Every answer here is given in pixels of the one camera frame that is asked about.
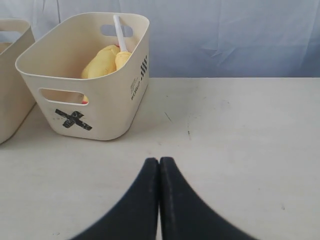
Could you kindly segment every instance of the black x mark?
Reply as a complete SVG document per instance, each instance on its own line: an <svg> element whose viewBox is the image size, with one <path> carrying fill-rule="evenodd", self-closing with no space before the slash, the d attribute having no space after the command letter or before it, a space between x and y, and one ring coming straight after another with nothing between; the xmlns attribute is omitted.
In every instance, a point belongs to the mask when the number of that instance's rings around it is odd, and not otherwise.
<svg viewBox="0 0 320 240"><path fill-rule="evenodd" d="M55 113L59 114L61 117L66 118L66 121L62 124L66 129L72 127L74 124L80 126L81 128L87 131L90 131L92 129L90 125L80 120L80 118L84 116L81 112L74 111L71 115L68 115L63 111L56 109Z"/></svg>

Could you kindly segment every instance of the white tabletop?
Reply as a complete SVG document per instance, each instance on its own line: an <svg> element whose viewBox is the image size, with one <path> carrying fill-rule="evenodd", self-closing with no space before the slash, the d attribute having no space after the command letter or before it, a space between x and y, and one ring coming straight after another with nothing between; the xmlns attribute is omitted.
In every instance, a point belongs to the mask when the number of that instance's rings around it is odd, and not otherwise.
<svg viewBox="0 0 320 240"><path fill-rule="evenodd" d="M212 208L262 240L320 238L320 80L154 78L113 141L56 134L36 106L0 146L3 240L65 240L145 158L171 156Z"/></svg>

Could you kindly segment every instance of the white stick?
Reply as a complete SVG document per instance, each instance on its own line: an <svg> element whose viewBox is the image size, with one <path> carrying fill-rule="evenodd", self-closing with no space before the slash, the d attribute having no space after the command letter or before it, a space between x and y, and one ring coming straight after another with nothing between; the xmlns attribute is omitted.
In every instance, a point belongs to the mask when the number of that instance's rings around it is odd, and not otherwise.
<svg viewBox="0 0 320 240"><path fill-rule="evenodd" d="M118 42L119 42L120 51L127 52L124 33L122 32L119 16L113 15L113 20L114 20L116 36L117 36Z"/></svg>

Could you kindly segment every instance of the storage bin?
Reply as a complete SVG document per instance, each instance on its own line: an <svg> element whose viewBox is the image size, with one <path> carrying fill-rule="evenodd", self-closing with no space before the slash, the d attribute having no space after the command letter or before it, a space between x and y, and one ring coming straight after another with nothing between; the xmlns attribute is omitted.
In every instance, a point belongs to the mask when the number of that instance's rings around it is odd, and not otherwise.
<svg viewBox="0 0 320 240"><path fill-rule="evenodd" d="M118 44L116 36L102 32L105 26L114 28L114 14L132 29L132 36L125 38L130 58L109 75L80 79L99 50ZM149 20L110 12L72 16L27 49L15 65L58 134L118 138L130 128L149 82ZM82 104L84 95L87 104Z"/></svg>
<svg viewBox="0 0 320 240"><path fill-rule="evenodd" d="M30 24L22 19L0 19L0 32L18 32L15 42L0 42L0 144L9 139L36 103L15 68L17 57L34 42Z"/></svg>

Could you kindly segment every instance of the light blue fabric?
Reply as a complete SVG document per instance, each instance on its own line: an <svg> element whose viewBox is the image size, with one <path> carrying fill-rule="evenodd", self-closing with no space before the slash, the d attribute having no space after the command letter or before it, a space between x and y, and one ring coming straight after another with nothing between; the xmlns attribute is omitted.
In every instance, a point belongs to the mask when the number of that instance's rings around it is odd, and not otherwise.
<svg viewBox="0 0 320 240"><path fill-rule="evenodd" d="M38 39L84 12L149 18L152 77L319 77L320 0L2 0Z"/></svg>

